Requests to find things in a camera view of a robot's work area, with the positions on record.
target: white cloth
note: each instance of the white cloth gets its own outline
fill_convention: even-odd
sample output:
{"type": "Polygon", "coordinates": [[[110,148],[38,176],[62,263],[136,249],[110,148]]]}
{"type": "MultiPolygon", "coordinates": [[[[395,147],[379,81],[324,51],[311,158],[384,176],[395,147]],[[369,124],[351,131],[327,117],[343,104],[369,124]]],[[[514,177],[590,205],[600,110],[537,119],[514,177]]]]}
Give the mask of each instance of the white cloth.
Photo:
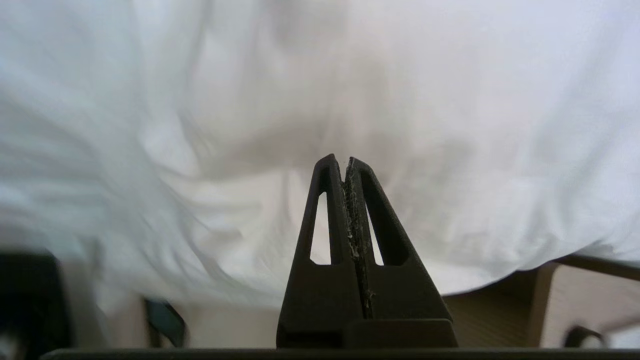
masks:
{"type": "Polygon", "coordinates": [[[0,222],[98,239],[110,286],[278,307],[335,153],[374,169],[442,293],[577,251],[638,265],[639,15],[4,2],[0,222]]]}

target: white fabric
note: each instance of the white fabric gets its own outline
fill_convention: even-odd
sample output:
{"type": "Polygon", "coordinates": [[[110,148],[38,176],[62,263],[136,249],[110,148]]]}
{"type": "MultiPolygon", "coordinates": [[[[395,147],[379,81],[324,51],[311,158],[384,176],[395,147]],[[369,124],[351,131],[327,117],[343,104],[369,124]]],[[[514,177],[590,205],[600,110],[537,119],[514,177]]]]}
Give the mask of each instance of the white fabric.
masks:
{"type": "Polygon", "coordinates": [[[442,293],[640,264],[637,1],[0,7],[0,221],[99,239],[104,284],[279,306],[329,153],[442,293]]]}

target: cutout hole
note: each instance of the cutout hole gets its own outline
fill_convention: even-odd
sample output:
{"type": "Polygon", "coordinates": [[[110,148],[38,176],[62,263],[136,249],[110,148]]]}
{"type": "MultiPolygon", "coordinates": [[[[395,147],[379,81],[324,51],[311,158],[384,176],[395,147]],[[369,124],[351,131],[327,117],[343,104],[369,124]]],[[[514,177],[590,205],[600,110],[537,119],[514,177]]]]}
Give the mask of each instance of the cutout hole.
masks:
{"type": "Polygon", "coordinates": [[[374,231],[373,224],[371,223],[371,216],[369,215],[369,207],[367,207],[367,221],[369,222],[369,233],[371,234],[371,247],[373,249],[373,258],[376,260],[376,265],[384,265],[385,262],[382,260],[382,253],[380,253],[378,238],[376,237],[376,232],[374,231]]]}
{"type": "Polygon", "coordinates": [[[326,207],[326,192],[318,197],[314,237],[311,243],[311,261],[316,265],[331,265],[329,246],[329,216],[326,207]]]}

